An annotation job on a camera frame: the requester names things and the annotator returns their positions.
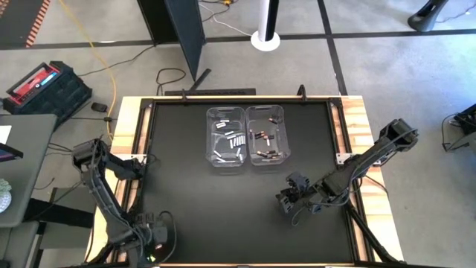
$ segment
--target plastic container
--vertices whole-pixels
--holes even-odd
[[[217,107],[207,111],[205,157],[214,167],[232,168],[243,165],[247,156],[246,143],[243,108]]]
[[[246,110],[246,122],[248,147],[253,165],[279,165],[291,155],[284,125],[283,107],[279,105],[249,107]],[[268,137],[273,135],[274,138],[256,138],[255,135],[261,131],[264,131]]]

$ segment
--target metal clamp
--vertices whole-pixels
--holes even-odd
[[[346,160],[349,158],[358,155],[358,153],[336,153],[335,154],[335,162],[337,165],[343,165]],[[373,167],[380,167],[382,162],[380,160],[373,163]]]

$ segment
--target floor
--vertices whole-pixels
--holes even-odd
[[[128,60],[147,48],[147,27],[135,0],[65,0],[96,42],[138,41],[131,46],[99,48],[108,64]],[[425,0],[282,0],[276,32],[291,38],[273,52],[261,53],[250,42],[211,42],[204,46],[199,73],[211,74],[200,89],[257,89],[258,95],[294,95],[300,84],[310,95],[363,95],[374,138],[394,118],[404,118],[419,129],[419,143],[383,167],[390,204],[405,260],[411,264],[473,267],[476,264],[476,156],[467,148],[445,153],[441,147],[441,120],[476,100],[476,10],[444,23],[432,35],[420,36],[407,18]],[[473,0],[450,1],[439,20],[456,16]],[[218,4],[204,4],[216,12]],[[217,18],[247,34],[257,29],[258,4],[239,0]],[[201,8],[202,18],[209,12]],[[241,36],[213,20],[203,23],[207,37]],[[379,32],[386,32],[381,37]],[[36,44],[85,42],[64,14],[51,2]],[[88,48],[19,49],[0,51],[0,84],[13,85],[41,62],[62,60],[77,74],[102,68]],[[178,45],[160,45],[132,63],[114,67],[118,103],[127,95],[154,95],[161,68],[187,70]],[[161,82],[180,74],[169,71]],[[110,103],[112,90],[106,72],[84,77],[93,88],[93,101]],[[190,88],[185,79],[165,90]],[[103,115],[82,109],[77,119],[62,125],[52,142],[73,147],[106,133]],[[445,127],[455,140],[459,130]],[[67,188],[78,179],[68,156],[45,158],[33,197],[48,200],[53,187]],[[67,251],[50,250],[41,267],[76,264],[86,245]]]

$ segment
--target toolbox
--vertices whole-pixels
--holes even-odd
[[[55,114],[55,129],[91,97],[92,89],[60,61],[42,63],[7,90],[3,107],[12,115]]]

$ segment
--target white base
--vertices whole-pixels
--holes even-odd
[[[268,42],[261,42],[260,38],[258,37],[258,32],[255,31],[251,36],[251,44],[257,49],[261,51],[273,51],[277,47],[280,46],[281,39],[277,33],[274,33],[273,39],[269,40]]]

